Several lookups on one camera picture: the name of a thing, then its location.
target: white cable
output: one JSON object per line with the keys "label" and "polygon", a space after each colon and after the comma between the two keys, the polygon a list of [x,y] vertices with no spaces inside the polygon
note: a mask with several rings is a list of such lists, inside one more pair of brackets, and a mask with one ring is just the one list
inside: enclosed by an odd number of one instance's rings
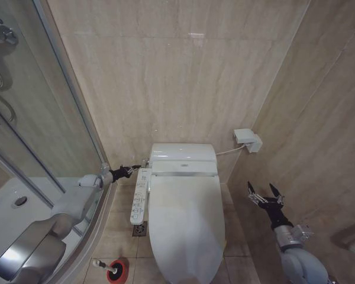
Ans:
{"label": "white cable", "polygon": [[216,153],[215,155],[218,156],[218,155],[222,155],[222,154],[226,154],[226,153],[229,153],[229,152],[233,152],[233,151],[237,151],[237,150],[240,150],[242,149],[243,147],[247,146],[246,144],[243,144],[241,147],[239,148],[235,148],[235,149],[231,149],[229,151],[225,151],[225,152],[219,152],[219,153]]}

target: glass shower door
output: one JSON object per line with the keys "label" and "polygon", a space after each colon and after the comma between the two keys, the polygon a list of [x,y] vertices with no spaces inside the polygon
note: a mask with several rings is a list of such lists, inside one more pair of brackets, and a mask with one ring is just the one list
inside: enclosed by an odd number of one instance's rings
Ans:
{"label": "glass shower door", "polygon": [[[0,253],[31,222],[48,218],[79,178],[101,166],[33,2],[0,0],[2,30],[7,38],[0,35]],[[64,259],[80,242],[99,198],[63,240]]]}

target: beige tiled floor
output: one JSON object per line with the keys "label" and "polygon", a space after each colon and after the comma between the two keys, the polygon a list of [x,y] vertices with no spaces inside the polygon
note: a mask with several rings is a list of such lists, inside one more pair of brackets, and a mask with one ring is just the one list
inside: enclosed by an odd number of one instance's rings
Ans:
{"label": "beige tiled floor", "polygon": [[[233,201],[225,184],[221,184],[224,204],[227,246],[224,259],[214,277],[213,284],[259,284],[259,279],[245,241],[242,227],[235,212]],[[111,263],[125,257],[129,264],[126,283],[147,284],[167,283],[160,273],[151,249],[149,234],[146,237],[132,237],[130,210],[134,185],[117,187],[111,212],[101,240],[90,263],[82,269],[74,284],[108,283],[103,270],[92,266],[92,259],[99,258]]]}

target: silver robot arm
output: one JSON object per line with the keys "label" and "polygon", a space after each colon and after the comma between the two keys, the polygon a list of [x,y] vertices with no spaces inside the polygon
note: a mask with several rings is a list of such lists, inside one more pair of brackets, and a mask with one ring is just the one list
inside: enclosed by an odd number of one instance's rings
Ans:
{"label": "silver robot arm", "polygon": [[141,166],[110,170],[103,164],[99,175],[85,175],[54,204],[51,217],[31,223],[0,257],[0,277],[16,284],[39,284],[55,270],[66,250],[62,242],[83,221],[95,194],[119,178],[129,178]]}
{"label": "silver robot arm", "polygon": [[304,241],[313,235],[308,226],[296,225],[284,216],[283,196],[270,184],[274,198],[262,197],[255,193],[250,182],[248,197],[260,208],[266,210],[271,229],[275,232],[282,267],[285,275],[293,284],[331,284],[324,265],[311,253],[304,250]]}

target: white toilet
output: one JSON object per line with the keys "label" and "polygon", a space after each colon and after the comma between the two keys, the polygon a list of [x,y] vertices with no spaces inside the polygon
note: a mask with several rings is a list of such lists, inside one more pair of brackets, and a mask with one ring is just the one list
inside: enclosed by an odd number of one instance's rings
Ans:
{"label": "white toilet", "polygon": [[160,271],[173,284],[210,283],[225,247],[213,147],[154,144],[149,162],[149,233]]}

